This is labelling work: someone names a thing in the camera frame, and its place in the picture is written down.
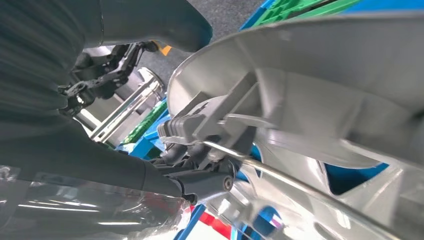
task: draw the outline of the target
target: metal rod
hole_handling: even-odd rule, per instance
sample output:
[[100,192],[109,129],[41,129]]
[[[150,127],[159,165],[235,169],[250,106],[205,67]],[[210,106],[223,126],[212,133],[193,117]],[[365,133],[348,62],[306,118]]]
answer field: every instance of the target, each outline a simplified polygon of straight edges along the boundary
[[114,125],[108,129],[107,132],[105,132],[101,137],[99,142],[105,143],[121,126],[121,124],[134,112],[136,111],[141,104],[146,102],[146,100],[153,94],[153,91],[151,91],[146,96],[141,97],[138,99],[134,104],[131,105],[131,107],[128,108],[128,110],[124,111],[121,116],[119,116],[116,119],[116,122],[114,122]]
[[361,225],[362,227],[370,230],[371,232],[375,233],[378,236],[383,237],[386,240],[401,240],[399,236],[397,236],[395,233],[393,233],[390,229],[388,229],[386,226],[382,225],[381,223],[375,221],[374,219],[368,217],[367,215],[363,214],[362,212],[346,205],[345,203],[338,201],[331,196],[325,194],[324,192],[314,188],[313,186],[310,186],[297,178],[294,178],[280,170],[277,170],[273,167],[270,167],[268,165],[263,164],[262,162],[259,162],[257,160],[252,159],[250,156],[245,155],[241,152],[226,148],[224,146],[221,146],[219,144],[216,144],[215,142],[211,141],[204,141],[203,144],[206,146],[209,146],[211,148],[217,149],[219,151],[222,151],[236,159],[238,159],[242,165],[253,167],[259,171],[262,171],[263,173],[266,173],[302,192],[305,194],[315,198],[318,201],[321,201],[335,209],[338,209],[342,211],[344,214],[346,214],[351,219],[355,220],[356,223]]
[[101,134],[112,122],[114,122],[119,116],[138,98],[139,95],[150,86],[150,84],[155,81],[155,78],[152,77],[148,82],[141,85],[137,88],[119,107],[115,109],[101,124],[96,127],[90,135],[90,139],[94,139],[99,134]]

